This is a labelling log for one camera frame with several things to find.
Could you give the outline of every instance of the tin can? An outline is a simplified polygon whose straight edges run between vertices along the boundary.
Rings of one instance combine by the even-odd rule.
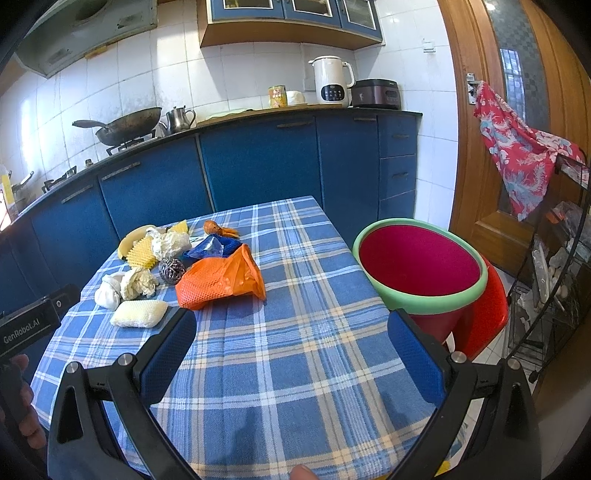
[[[287,92],[285,91],[285,85],[276,85],[269,88],[269,102],[271,108],[287,106]]]

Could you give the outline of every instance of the blue cloth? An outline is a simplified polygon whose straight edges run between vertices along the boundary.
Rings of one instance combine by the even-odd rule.
[[[242,242],[227,236],[212,233],[196,247],[183,253],[183,262],[201,260],[206,257],[227,258],[242,245]]]
[[[335,227],[312,197],[193,219],[191,234],[208,219],[240,232],[267,300],[233,297],[196,312],[195,341],[151,407],[172,443],[206,480],[287,480],[298,463],[321,479],[371,480],[391,471],[434,407],[390,343],[389,312]],[[114,327],[113,313],[95,305],[103,275],[128,269],[114,252],[49,343],[32,382],[45,427],[68,362],[109,365],[158,331]],[[165,284],[155,298],[177,305]],[[105,407],[130,464],[140,468],[113,405]]]

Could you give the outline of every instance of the kettle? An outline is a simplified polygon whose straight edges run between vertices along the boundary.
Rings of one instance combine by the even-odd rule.
[[[191,128],[191,124],[197,118],[197,114],[193,110],[185,111],[185,108],[185,106],[178,108],[174,107],[166,114],[166,118],[168,119],[168,130],[171,134],[177,134],[179,132],[189,130]],[[187,118],[187,113],[189,112],[193,114],[191,121],[189,121]]]
[[[355,84],[353,67],[346,61],[333,55],[325,55],[310,60],[314,67],[314,79],[316,81],[316,98],[318,103],[341,104],[349,106],[349,95],[347,88]],[[343,68],[347,67],[351,75],[351,83],[345,81]]]

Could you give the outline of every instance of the metal screw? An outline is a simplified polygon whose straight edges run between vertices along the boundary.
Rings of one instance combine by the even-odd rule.
[[[509,365],[509,368],[512,370],[519,370],[521,368],[521,364],[516,358],[509,358],[509,360],[507,360],[507,365]]]
[[[66,372],[69,374],[75,373],[80,364],[78,362],[70,362],[66,367]]]
[[[468,357],[466,356],[466,354],[464,352],[453,352],[452,353],[452,360],[457,364],[462,364],[466,360],[468,360]]]
[[[124,353],[123,355],[119,356],[119,358],[117,359],[117,363],[122,367],[125,367],[129,365],[133,359],[134,356],[131,355],[131,353]]]

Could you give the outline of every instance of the frying pan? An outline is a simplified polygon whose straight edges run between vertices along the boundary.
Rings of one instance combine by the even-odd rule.
[[[98,139],[105,145],[116,147],[134,138],[148,135],[158,124],[161,112],[162,109],[158,106],[130,113],[110,124],[95,120],[77,120],[72,125],[80,128],[102,127],[96,133]]]

